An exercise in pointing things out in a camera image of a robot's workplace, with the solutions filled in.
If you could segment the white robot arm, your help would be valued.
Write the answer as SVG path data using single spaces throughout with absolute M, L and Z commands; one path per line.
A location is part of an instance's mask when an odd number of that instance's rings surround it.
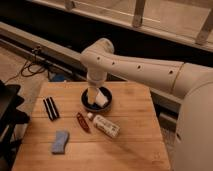
M 182 100 L 174 141 L 173 171 L 213 171 L 213 68 L 178 61 L 119 56 L 101 38 L 81 53 L 90 86 L 108 73 Z

